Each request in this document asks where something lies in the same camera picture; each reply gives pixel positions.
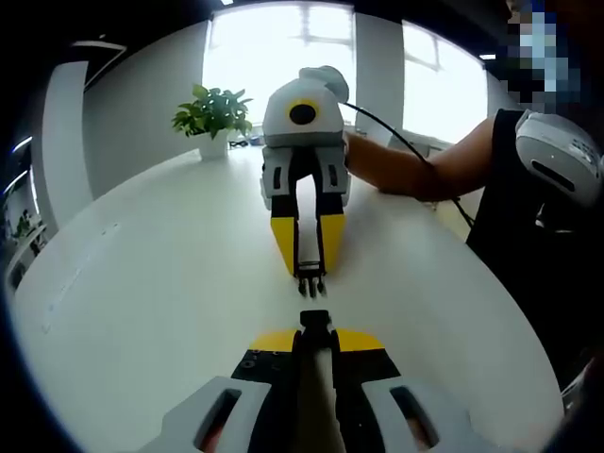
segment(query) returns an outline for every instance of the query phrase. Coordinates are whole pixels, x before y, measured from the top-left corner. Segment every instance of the white pillar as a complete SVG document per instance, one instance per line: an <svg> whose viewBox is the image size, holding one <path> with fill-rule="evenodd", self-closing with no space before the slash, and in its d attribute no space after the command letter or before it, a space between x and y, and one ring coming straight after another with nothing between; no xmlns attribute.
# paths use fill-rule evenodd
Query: white pillar
<svg viewBox="0 0 604 453"><path fill-rule="evenodd" d="M36 190L50 235L92 202L82 139L87 68L88 61L55 68L43 100L42 127L32 143Z"/></svg>

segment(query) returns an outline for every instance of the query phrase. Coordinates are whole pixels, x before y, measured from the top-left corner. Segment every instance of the yellow stripe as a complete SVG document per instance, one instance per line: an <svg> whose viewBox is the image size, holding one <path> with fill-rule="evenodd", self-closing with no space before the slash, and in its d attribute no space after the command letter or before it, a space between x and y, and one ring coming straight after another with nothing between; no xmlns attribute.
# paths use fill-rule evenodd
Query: yellow stripe
<svg viewBox="0 0 604 453"><path fill-rule="evenodd" d="M321 216L323 256L326 272L331 272L336 267L345 220L346 218L343 214Z"/></svg>
<svg viewBox="0 0 604 453"><path fill-rule="evenodd" d="M295 328L291 328L289 330L264 333L249 348L258 349L259 351L292 352L296 332Z"/></svg>
<svg viewBox="0 0 604 453"><path fill-rule="evenodd" d="M355 332L347 328L336 328L336 332L338 332L341 352L384 349L384 345L376 337L368 333Z"/></svg>
<svg viewBox="0 0 604 453"><path fill-rule="evenodd" d="M294 218L293 217L273 217L271 219L271 228L277 240L277 245L281 256L285 261L287 270L294 274Z"/></svg>

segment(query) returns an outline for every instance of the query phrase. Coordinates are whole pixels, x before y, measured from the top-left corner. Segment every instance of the white round table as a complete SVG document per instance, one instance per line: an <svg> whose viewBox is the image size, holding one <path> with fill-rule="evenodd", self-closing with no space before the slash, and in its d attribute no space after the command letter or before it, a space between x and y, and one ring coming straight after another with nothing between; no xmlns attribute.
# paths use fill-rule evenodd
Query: white round table
<svg viewBox="0 0 604 453"><path fill-rule="evenodd" d="M474 253L417 201L353 180L327 297L302 297L260 195L261 152L196 151L84 209L11 307L32 376L86 451L138 448L255 337L327 309L379 338L401 374L451 393L495 443L536 451L562 418L535 333ZM298 189L301 204L312 187ZM314 220L302 232L314 233Z"/></svg>

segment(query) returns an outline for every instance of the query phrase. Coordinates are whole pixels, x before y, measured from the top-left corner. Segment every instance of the gray plastic cover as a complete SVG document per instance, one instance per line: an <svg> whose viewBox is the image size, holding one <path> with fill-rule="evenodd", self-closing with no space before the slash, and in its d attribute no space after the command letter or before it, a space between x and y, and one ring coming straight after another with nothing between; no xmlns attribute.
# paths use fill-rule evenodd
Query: gray plastic cover
<svg viewBox="0 0 604 453"><path fill-rule="evenodd" d="M223 398L238 396L216 448L217 453L246 453L252 431L270 384L215 377L178 406L167 412L161 433L139 453L199 453L195 444L206 436Z"/></svg>

